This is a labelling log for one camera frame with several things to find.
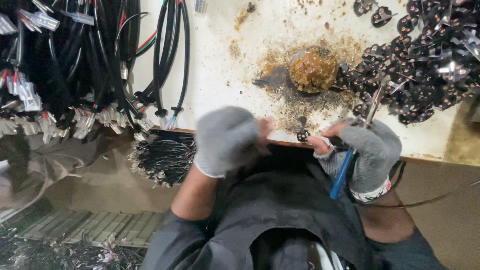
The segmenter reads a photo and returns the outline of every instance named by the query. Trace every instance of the blue handle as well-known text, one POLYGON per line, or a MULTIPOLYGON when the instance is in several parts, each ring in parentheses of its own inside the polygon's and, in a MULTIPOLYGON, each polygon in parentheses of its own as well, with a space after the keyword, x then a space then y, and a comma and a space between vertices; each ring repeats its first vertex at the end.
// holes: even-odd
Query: blue handle
POLYGON ((340 167, 340 171, 335 179, 335 183, 333 184, 332 192, 330 192, 330 197, 334 200, 338 197, 340 190, 342 190, 343 182, 345 182, 347 178, 347 170, 350 167, 350 163, 352 162, 353 158, 353 148, 349 148, 347 155, 345 156, 345 160, 342 163, 342 167, 340 167))

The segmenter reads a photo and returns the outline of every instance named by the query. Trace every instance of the red wire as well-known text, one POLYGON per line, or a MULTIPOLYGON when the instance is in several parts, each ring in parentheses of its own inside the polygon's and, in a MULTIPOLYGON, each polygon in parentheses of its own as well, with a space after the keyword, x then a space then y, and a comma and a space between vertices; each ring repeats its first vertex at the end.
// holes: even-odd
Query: red wire
POLYGON ((121 12, 119 29, 121 29, 121 26, 123 25, 124 20, 125 20, 125 10, 121 12))
POLYGON ((145 41, 145 43, 143 43, 140 47, 138 47, 137 52, 140 51, 140 49, 143 48, 143 46, 145 46, 145 44, 147 44, 155 35, 156 35, 156 31, 155 33, 153 33, 151 37, 147 39, 147 41, 145 41))

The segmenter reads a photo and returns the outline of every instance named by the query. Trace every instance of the green wire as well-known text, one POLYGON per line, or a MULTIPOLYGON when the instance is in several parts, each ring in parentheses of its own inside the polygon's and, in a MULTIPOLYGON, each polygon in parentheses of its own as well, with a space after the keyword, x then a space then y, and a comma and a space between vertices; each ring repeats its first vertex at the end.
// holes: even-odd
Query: green wire
POLYGON ((141 47, 140 50, 138 50, 138 52, 136 54, 140 54, 142 53, 142 51, 148 47, 154 40, 156 39, 156 35, 153 36, 153 38, 150 40, 150 42, 148 42, 147 44, 145 44, 145 46, 141 47))

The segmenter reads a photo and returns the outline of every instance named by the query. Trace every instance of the workbench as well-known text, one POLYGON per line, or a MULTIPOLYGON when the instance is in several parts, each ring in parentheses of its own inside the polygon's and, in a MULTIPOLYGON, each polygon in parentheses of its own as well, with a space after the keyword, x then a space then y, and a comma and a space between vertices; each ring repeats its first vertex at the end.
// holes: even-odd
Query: workbench
MULTIPOLYGON (((357 17, 353 12, 354 0, 253 0, 255 8, 254 11, 250 8, 250 12, 247 12, 247 0, 208 0, 205 16, 195 14, 193 1, 186 0, 192 40, 190 78, 184 111, 176 126, 195 130, 197 120, 206 112, 233 105, 250 110, 256 117, 274 116, 276 130, 270 138, 297 142, 295 129, 300 127, 297 121, 300 116, 307 117, 307 129, 312 135, 318 135, 335 121, 351 117, 352 106, 360 101, 348 94, 329 91, 302 97, 285 89, 285 84, 265 86, 262 82, 265 78, 270 82, 288 80, 282 67, 288 65, 298 49, 310 45, 327 47, 340 59, 356 64, 368 46, 390 44, 399 35, 396 25, 407 14, 407 0, 378 1, 392 13, 398 13, 382 28, 372 26, 373 12, 357 17)), ((142 18, 140 42, 143 43, 156 29, 161 1, 142 0, 141 3, 142 11, 150 12, 142 18)), ((163 107, 167 109, 176 106, 180 97, 183 35, 182 26, 176 60, 162 89, 163 107)), ((143 91, 151 82, 153 52, 151 49, 136 60, 128 87, 131 93, 143 91)), ((444 161, 458 107, 436 110, 429 120, 408 126, 399 123, 396 116, 388 115, 386 106, 380 106, 375 118, 400 137, 404 158, 444 161)), ((155 111, 151 106, 146 114, 159 125, 155 111)))

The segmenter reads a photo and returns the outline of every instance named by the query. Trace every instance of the brown floor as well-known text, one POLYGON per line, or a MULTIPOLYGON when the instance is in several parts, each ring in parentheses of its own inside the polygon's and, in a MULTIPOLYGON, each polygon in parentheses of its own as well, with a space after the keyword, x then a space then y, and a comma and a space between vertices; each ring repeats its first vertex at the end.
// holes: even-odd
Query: brown floor
MULTIPOLYGON (((100 157, 82 178, 67 177, 48 188, 55 207, 136 213, 165 212, 178 186, 152 189, 152 182, 130 170, 125 145, 100 157)), ((398 193, 404 203, 441 195, 480 179, 480 168, 450 164, 409 163, 398 193)), ((450 269, 471 270, 480 265, 480 186, 434 204, 409 209, 418 228, 440 261, 450 269)))

